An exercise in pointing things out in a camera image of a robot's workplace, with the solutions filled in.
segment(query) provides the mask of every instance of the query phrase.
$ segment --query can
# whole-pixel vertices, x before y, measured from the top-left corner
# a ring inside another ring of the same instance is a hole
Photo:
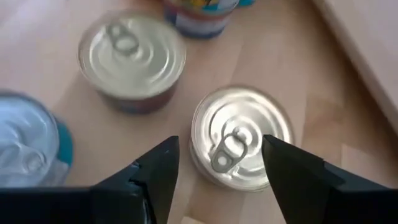
[[[220,35],[231,19],[231,13],[236,5],[228,11],[195,11],[184,5],[166,0],[164,14],[185,37],[210,39]]]
[[[247,86],[220,88],[197,106],[190,152],[198,170],[223,187],[257,192],[269,185],[262,136],[293,144],[288,117],[269,95]]]
[[[62,185],[72,164],[67,127],[37,100],[0,91],[0,187]]]
[[[86,79],[110,105],[129,113],[165,106],[185,65],[186,48],[168,23],[140,12],[112,12],[81,38]]]
[[[238,7],[251,6],[256,0],[239,0]]]
[[[174,0],[185,7],[208,12],[232,11],[239,0]]]

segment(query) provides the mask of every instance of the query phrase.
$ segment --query paper label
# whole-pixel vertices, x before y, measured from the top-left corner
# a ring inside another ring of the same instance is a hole
[[[175,25],[179,29],[183,29],[195,34],[210,34],[221,30],[223,27],[225,27],[228,21],[229,16],[217,21],[201,21],[179,14],[175,20]]]

